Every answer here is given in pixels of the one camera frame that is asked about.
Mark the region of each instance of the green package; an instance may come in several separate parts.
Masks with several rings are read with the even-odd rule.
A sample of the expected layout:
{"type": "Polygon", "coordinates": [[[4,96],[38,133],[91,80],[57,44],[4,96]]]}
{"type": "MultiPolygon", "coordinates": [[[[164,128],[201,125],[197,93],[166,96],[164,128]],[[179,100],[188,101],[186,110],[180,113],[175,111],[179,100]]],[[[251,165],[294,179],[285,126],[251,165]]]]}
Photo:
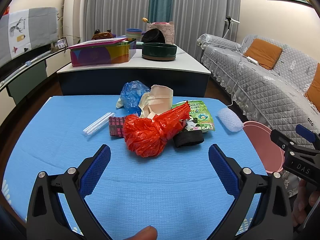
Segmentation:
{"type": "MultiPolygon", "coordinates": [[[[181,106],[185,101],[172,105],[172,108],[181,106]]],[[[183,130],[193,131],[202,130],[207,132],[208,130],[215,131],[213,118],[209,113],[207,106],[200,100],[188,100],[191,111],[189,112],[190,119],[187,120],[187,124],[183,130]]]]}

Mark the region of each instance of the red plastic bag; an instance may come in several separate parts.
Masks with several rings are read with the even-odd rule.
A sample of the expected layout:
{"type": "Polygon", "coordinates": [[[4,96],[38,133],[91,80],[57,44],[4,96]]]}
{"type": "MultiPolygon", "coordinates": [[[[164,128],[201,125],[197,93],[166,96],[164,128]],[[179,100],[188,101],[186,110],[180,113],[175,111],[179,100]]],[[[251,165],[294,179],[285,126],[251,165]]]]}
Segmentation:
{"type": "Polygon", "coordinates": [[[183,121],[189,119],[188,101],[181,106],[155,115],[153,120],[131,114],[123,125],[124,141],[132,152],[141,157],[159,155],[167,140],[183,129],[183,121]]]}

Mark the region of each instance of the sofa armrest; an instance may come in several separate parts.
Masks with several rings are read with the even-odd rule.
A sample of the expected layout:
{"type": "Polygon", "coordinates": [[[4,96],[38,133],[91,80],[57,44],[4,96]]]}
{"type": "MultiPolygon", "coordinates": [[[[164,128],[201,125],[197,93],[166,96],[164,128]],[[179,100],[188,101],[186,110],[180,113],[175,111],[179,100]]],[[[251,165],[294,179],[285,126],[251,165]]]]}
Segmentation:
{"type": "Polygon", "coordinates": [[[239,43],[210,34],[202,34],[197,40],[197,45],[201,46],[202,49],[205,49],[207,46],[230,49],[232,51],[239,51],[241,49],[241,44],[239,43]]]}

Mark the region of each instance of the teal curtain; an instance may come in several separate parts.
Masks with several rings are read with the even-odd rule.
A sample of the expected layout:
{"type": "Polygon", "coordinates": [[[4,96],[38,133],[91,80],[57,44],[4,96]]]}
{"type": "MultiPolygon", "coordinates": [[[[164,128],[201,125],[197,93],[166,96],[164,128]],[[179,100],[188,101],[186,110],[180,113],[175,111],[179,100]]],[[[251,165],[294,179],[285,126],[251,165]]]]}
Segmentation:
{"type": "Polygon", "coordinates": [[[149,22],[169,22],[172,0],[149,0],[149,22]]]}

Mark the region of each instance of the panda illustration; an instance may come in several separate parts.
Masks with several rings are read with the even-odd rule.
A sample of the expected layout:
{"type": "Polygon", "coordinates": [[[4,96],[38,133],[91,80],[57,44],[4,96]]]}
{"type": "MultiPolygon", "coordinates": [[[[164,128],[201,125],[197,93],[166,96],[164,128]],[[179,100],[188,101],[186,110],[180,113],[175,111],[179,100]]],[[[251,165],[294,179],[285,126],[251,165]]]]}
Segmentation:
{"type": "Polygon", "coordinates": [[[184,131],[193,130],[194,127],[198,125],[198,118],[193,118],[191,115],[189,115],[189,120],[186,121],[186,126],[183,129],[184,131]]]}

